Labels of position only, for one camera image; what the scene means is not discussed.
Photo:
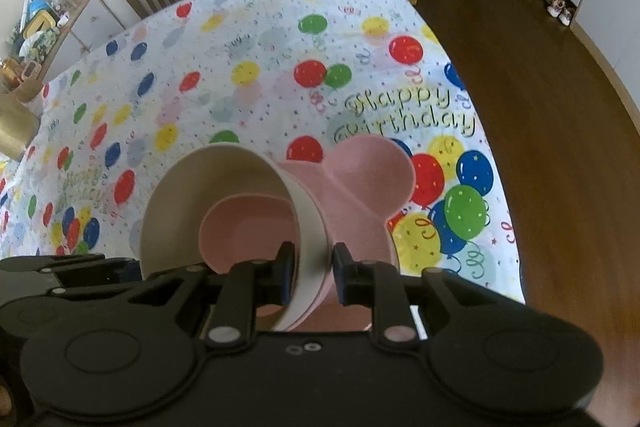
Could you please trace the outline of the person's left hand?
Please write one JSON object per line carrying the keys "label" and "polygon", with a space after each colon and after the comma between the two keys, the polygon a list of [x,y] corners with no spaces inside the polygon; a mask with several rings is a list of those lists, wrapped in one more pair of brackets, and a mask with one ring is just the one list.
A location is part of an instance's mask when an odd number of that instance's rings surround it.
{"label": "person's left hand", "polygon": [[9,390],[0,386],[0,417],[5,418],[12,414],[13,402]]}

